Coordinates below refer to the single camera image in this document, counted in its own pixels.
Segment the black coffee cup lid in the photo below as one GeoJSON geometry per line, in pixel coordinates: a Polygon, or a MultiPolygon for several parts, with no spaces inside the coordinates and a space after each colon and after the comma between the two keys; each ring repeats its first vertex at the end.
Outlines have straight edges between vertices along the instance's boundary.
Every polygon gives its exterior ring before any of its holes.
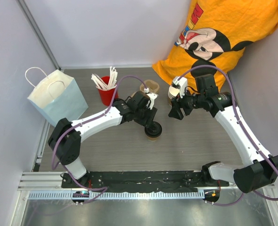
{"type": "Polygon", "coordinates": [[[149,127],[145,127],[145,134],[151,138],[157,138],[162,133],[162,126],[160,123],[153,121],[149,127]]]}

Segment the light blue paper bag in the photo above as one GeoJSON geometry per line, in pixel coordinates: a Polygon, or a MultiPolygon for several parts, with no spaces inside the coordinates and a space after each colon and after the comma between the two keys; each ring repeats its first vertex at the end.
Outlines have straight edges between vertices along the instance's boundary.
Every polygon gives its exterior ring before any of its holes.
{"type": "Polygon", "coordinates": [[[79,119],[88,109],[75,78],[60,70],[46,74],[39,67],[30,67],[25,71],[25,79],[33,86],[27,99],[53,127],[63,118],[68,121],[79,119]],[[41,70],[45,76],[37,85],[27,78],[31,69],[41,70]]]}

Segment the brown paper cup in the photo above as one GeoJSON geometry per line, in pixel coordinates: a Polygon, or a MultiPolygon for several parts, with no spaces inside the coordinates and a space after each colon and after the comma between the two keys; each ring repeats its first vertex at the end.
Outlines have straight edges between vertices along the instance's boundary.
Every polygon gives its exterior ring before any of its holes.
{"type": "Polygon", "coordinates": [[[158,138],[159,138],[159,136],[157,136],[157,137],[147,136],[147,139],[150,140],[150,141],[156,141],[158,138]]]}

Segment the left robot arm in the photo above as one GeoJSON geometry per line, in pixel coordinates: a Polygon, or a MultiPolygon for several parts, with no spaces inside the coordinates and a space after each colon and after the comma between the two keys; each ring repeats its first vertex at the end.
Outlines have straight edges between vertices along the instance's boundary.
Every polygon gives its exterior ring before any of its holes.
{"type": "Polygon", "coordinates": [[[154,107],[158,95],[136,92],[126,100],[114,99],[104,111],[79,120],[61,119],[52,132],[48,145],[55,152],[59,162],[72,174],[72,182],[79,188],[88,184],[88,171],[79,155],[81,143],[92,135],[109,127],[134,121],[144,127],[150,140],[162,133],[161,125],[154,120],[157,109],[154,107]]]}

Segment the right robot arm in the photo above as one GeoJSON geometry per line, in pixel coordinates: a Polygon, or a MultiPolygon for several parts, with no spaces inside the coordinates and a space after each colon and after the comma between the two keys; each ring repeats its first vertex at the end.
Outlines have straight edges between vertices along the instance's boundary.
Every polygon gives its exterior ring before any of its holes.
{"type": "Polygon", "coordinates": [[[227,165],[220,161],[202,167],[201,180],[212,186],[217,180],[235,184],[243,193],[249,193],[273,184],[277,179],[278,155],[272,156],[261,145],[243,119],[237,106],[233,106],[232,95],[220,93],[211,74],[196,77],[197,93],[191,94],[184,77],[175,77],[172,87],[179,93],[172,98],[169,117],[182,120],[194,109],[204,109],[225,129],[236,147],[242,164],[227,165]]]}

